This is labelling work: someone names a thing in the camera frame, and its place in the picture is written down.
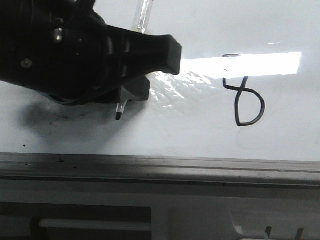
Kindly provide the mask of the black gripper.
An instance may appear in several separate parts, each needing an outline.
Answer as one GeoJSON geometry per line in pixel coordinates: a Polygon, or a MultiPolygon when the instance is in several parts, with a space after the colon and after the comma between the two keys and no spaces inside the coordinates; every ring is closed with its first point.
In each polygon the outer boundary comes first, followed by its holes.
{"type": "Polygon", "coordinates": [[[67,106],[121,100],[123,31],[92,0],[3,0],[0,79],[67,106]]]}

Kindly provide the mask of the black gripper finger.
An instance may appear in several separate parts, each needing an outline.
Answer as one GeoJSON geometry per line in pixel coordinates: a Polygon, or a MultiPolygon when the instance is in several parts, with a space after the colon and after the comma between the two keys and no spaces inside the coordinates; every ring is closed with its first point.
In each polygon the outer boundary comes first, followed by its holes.
{"type": "Polygon", "coordinates": [[[120,90],[120,101],[143,102],[149,99],[150,81],[146,76],[140,76],[124,84],[120,90]]]}
{"type": "Polygon", "coordinates": [[[171,35],[147,35],[108,26],[107,68],[111,84],[124,84],[153,72],[178,75],[182,45],[171,35]]]}

